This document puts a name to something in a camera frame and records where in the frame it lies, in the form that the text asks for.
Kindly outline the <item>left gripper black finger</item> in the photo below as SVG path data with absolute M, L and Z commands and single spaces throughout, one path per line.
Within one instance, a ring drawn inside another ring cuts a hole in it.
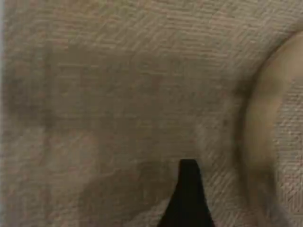
M 178 180 L 159 227 L 213 227 L 200 167 L 195 159 L 181 159 Z

